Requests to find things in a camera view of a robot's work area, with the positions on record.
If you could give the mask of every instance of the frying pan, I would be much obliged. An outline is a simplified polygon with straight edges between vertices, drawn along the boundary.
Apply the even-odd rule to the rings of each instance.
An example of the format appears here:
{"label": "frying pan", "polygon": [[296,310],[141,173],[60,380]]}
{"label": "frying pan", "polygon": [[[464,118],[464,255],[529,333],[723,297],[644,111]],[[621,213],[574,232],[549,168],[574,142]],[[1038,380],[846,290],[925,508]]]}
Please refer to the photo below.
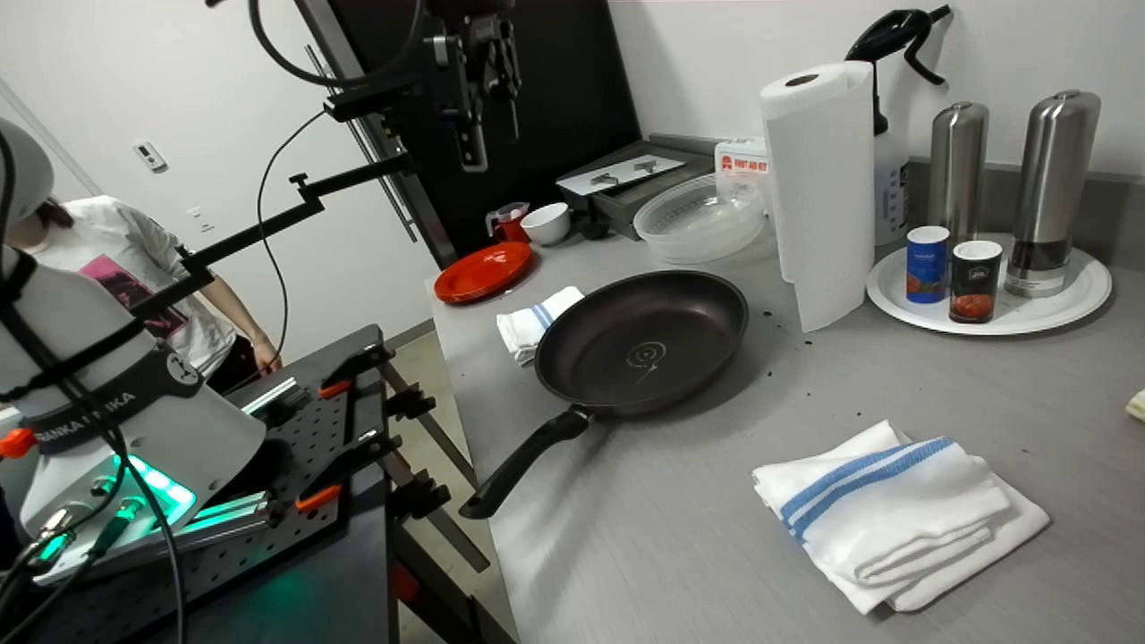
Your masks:
{"label": "frying pan", "polygon": [[708,272],[649,272],[585,297],[545,333],[532,360],[568,408],[519,443],[461,515],[492,519],[549,447],[597,420],[683,405],[734,360],[743,329],[743,295]]}

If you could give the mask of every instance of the white wall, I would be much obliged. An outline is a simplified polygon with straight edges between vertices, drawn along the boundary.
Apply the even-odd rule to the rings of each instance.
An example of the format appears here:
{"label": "white wall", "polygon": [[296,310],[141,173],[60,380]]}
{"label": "white wall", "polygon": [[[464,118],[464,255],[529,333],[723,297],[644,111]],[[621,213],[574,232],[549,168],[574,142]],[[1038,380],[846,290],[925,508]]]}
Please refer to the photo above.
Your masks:
{"label": "white wall", "polygon": [[[281,48],[307,66],[290,0],[266,5]],[[67,146],[86,177],[177,229],[191,246],[253,224],[270,155],[325,100],[253,44],[246,5],[229,0],[4,0],[0,79]],[[134,142],[159,142],[153,177]],[[294,173],[325,178],[366,156],[350,134],[318,122],[277,164],[266,213],[296,205]],[[434,258],[399,224],[380,188],[358,188],[271,242],[294,295],[290,354],[366,322],[401,333],[431,317]],[[266,329],[281,329],[281,290],[266,255],[221,264]]]}
{"label": "white wall", "polygon": [[[799,68],[841,62],[892,0],[613,0],[644,134],[754,137],[754,94]],[[929,118],[956,100],[993,106],[989,161],[1019,164],[1032,106],[1057,91],[1106,100],[1096,173],[1145,177],[1145,5],[1141,0],[953,0],[925,62],[882,66],[892,146],[928,156]]]}

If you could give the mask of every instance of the metal canister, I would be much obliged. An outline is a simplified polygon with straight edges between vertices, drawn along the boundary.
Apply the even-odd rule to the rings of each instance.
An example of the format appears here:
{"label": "metal canister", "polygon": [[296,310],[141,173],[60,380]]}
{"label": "metal canister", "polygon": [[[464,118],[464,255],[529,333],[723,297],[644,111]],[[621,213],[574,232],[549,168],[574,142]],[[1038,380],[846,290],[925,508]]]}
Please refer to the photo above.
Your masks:
{"label": "metal canister", "polygon": [[971,239],[982,209],[989,106],[953,104],[929,125],[929,223]]}
{"label": "metal canister", "polygon": [[1057,272],[1065,264],[1100,116],[1102,100],[1077,91],[1057,94],[1032,111],[1016,246],[1011,260],[1016,286],[1032,272]]}

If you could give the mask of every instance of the white plate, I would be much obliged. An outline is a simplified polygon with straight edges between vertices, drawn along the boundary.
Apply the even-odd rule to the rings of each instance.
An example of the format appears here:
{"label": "white plate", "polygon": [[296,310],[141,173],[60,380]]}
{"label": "white plate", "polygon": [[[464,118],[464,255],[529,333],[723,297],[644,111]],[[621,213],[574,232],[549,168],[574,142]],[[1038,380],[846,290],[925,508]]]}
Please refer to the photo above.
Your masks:
{"label": "white plate", "polygon": [[1053,297],[1016,297],[999,290],[995,317],[965,327],[947,317],[947,300],[913,304],[907,300],[907,252],[889,255],[865,278],[865,297],[892,317],[953,337],[1027,337],[1075,327],[1100,310],[1113,295],[1113,276],[1102,260],[1082,246],[1065,258],[1065,290]]}

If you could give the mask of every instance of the paper towel roll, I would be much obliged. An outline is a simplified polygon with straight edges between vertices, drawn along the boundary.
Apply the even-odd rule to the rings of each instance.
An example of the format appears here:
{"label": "paper towel roll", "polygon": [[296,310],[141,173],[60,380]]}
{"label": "paper towel roll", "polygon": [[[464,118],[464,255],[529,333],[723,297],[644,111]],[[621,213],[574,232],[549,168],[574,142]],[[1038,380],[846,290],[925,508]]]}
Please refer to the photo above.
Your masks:
{"label": "paper towel roll", "polygon": [[873,68],[841,62],[760,94],[779,272],[807,333],[861,304],[873,264]]}

